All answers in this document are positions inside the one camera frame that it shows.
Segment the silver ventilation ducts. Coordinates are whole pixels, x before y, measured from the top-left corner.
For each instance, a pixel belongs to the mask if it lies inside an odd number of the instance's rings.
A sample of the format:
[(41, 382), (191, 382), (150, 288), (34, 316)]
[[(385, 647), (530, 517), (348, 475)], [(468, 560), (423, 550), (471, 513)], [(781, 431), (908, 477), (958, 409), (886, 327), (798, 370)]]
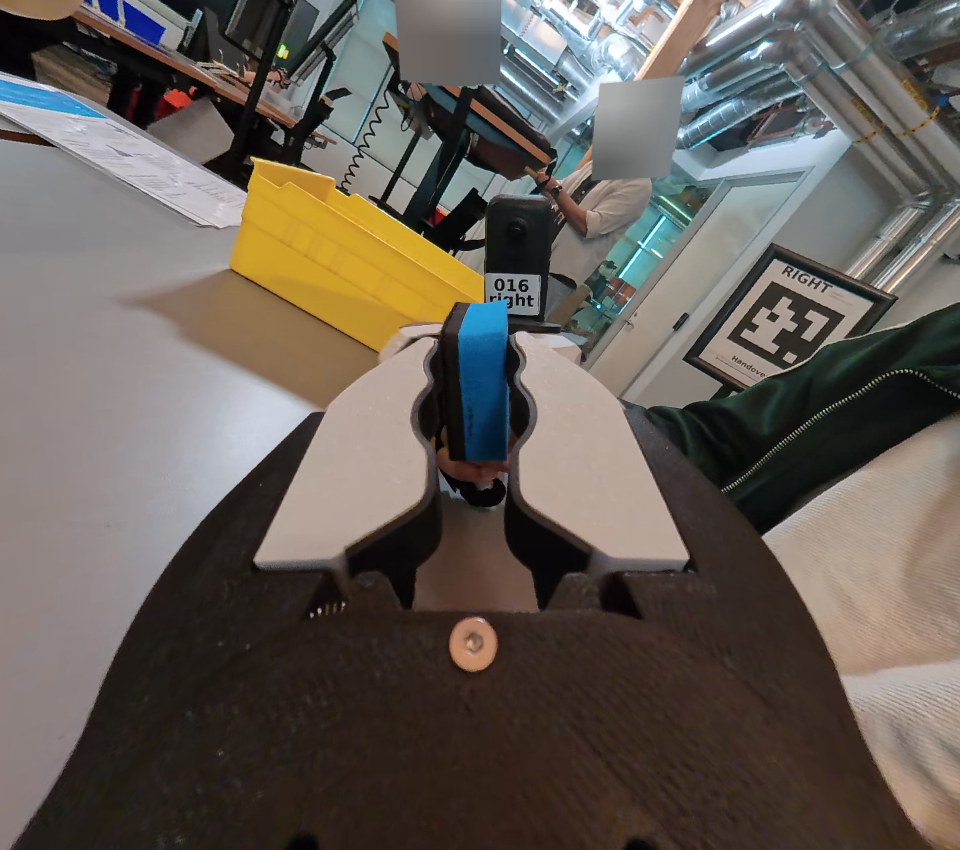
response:
[(958, 236), (958, 137), (850, 0), (685, 0), (638, 76), (692, 77), (776, 38), (791, 88), (904, 196), (848, 273), (903, 291)]

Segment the white trousers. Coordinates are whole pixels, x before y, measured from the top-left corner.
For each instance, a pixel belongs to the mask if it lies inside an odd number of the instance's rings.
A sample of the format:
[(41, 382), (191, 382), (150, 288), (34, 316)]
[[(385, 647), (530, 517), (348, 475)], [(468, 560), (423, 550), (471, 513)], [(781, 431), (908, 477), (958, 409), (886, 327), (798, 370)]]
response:
[(811, 497), (764, 541), (901, 808), (929, 844), (958, 848), (958, 414)]

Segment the grey desk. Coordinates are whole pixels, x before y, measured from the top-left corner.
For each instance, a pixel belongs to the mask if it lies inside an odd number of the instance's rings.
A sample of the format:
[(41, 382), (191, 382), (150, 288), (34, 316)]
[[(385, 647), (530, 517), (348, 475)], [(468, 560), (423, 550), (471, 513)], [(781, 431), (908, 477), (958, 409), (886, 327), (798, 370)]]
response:
[(57, 779), (198, 523), (375, 351), (229, 268), (202, 228), (2, 140), (2, 848)]

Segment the blue and white storage box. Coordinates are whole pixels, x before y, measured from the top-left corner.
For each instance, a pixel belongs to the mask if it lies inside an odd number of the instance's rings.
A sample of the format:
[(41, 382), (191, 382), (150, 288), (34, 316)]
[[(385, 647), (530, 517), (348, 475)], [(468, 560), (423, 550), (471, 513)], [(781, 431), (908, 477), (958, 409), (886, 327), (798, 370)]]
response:
[(83, 0), (85, 8), (100, 19), (154, 47), (163, 45), (167, 20), (143, 9), (136, 0)]

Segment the wooden-top work table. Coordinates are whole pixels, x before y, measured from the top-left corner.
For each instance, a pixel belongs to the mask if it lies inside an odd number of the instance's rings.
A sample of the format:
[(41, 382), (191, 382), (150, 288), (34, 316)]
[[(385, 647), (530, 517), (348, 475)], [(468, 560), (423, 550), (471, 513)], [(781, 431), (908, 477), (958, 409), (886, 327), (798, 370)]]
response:
[(267, 84), (242, 140), (241, 154), (232, 159), (235, 134), (251, 91), (241, 78), (234, 78), (223, 66), (201, 64), (142, 40), (86, 6), (63, 24), (65, 43), (114, 64), (105, 104), (109, 111), (242, 189), (249, 183), (254, 158), (306, 170), (307, 149), (333, 144), (316, 128), (297, 151), (294, 131), (299, 119), (285, 112), (280, 100), (269, 99)]

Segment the black tilting work table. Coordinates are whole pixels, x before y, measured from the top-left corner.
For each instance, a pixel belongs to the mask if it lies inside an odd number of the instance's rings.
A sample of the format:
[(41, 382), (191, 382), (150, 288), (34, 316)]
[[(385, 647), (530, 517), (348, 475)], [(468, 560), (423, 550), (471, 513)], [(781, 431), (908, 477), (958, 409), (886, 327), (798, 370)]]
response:
[[(477, 187), (471, 188), (448, 212), (440, 213), (445, 193), (462, 164), (468, 162), (506, 181), (514, 181), (527, 172), (553, 170), (556, 150), (492, 89), (402, 81), (397, 37), (385, 33), (382, 45), (391, 64), (386, 99), (395, 106), (402, 127), (410, 129), (413, 138), (382, 195), (371, 198), (371, 202), (444, 251), (456, 254), (481, 248), (484, 239), (468, 235), (483, 220), (488, 204)], [(406, 208), (394, 209), (390, 197), (417, 144), (432, 137), (439, 141), (438, 150)]]

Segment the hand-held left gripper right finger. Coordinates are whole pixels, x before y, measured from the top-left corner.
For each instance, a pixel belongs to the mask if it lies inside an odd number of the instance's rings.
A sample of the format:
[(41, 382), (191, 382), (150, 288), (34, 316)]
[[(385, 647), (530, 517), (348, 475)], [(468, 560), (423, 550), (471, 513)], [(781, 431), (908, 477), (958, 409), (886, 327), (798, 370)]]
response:
[(679, 572), (689, 550), (621, 402), (545, 335), (510, 339), (505, 533), (535, 592), (569, 574)]

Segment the person's right hand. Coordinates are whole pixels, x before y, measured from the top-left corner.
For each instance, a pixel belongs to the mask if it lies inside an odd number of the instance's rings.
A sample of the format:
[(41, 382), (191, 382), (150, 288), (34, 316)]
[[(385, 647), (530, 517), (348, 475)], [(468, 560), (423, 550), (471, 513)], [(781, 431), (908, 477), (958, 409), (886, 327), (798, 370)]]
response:
[(438, 470), (454, 481), (471, 484), (480, 488), (492, 486), (495, 481), (509, 473), (512, 457), (495, 461), (456, 460), (450, 457), (447, 447), (436, 449)]

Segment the framed marker sign on stand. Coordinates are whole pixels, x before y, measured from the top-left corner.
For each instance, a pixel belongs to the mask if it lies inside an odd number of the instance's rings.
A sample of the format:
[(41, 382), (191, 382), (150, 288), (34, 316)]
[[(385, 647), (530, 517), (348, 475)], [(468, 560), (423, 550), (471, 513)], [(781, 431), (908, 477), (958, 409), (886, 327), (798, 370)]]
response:
[(732, 392), (869, 332), (897, 297), (770, 244), (683, 361)]

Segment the yellow plastic bin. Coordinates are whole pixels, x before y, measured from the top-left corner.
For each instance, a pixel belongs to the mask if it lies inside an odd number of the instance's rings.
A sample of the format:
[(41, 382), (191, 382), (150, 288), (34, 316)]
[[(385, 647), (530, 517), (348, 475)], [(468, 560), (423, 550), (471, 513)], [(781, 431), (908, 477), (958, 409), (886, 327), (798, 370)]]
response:
[(380, 351), (403, 326), (484, 300), (483, 276), (334, 180), (254, 159), (230, 267)]

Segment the dark green zip jacket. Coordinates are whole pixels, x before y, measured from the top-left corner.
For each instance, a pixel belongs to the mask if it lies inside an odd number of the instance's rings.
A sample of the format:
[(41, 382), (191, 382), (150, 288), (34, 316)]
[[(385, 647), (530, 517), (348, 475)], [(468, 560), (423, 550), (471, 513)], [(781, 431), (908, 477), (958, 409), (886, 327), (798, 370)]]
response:
[(717, 479), (759, 532), (801, 500), (958, 412), (957, 366), (895, 367), (783, 413), (744, 462)]

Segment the blue foam block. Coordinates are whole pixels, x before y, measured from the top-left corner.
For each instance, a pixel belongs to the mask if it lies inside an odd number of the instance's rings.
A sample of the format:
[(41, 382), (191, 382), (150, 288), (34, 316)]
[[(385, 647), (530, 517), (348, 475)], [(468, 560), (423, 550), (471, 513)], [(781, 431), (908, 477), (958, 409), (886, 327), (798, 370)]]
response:
[(508, 459), (508, 342), (504, 302), (455, 304), (440, 329), (440, 405), (451, 460)]

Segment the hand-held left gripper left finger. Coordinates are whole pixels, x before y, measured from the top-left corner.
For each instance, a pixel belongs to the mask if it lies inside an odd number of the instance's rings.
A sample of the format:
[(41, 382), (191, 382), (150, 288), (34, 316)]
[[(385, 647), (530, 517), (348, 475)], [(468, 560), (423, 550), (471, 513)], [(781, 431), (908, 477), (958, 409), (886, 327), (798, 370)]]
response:
[(357, 378), (323, 413), (253, 561), (265, 572), (378, 572), (413, 592), (442, 536), (433, 363), (422, 338)]

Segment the printed paper sheet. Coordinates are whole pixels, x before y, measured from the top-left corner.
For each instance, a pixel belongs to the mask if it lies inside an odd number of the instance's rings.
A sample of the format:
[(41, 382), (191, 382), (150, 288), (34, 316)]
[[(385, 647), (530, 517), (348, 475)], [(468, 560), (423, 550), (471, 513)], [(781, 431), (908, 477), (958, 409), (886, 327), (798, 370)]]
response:
[(1, 114), (200, 226), (242, 221), (244, 191), (63, 90), (2, 72)]

